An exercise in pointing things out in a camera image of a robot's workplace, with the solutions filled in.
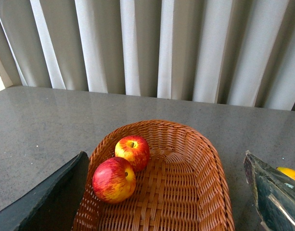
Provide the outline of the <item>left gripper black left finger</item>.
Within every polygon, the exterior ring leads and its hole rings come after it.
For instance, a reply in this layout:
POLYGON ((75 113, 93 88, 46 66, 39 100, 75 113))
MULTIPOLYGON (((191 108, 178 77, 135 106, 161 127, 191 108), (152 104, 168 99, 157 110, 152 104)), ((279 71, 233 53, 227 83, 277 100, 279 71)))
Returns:
POLYGON ((80 152, 0 211, 0 231, 69 231, 85 191, 89 158, 80 152))

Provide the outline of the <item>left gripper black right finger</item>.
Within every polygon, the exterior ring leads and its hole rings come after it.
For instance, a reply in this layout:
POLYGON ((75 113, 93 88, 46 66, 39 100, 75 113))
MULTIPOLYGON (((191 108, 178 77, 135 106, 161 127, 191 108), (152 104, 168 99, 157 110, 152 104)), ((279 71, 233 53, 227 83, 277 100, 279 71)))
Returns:
POLYGON ((261 225, 267 231, 295 231, 295 180, 245 152, 244 171, 261 225))

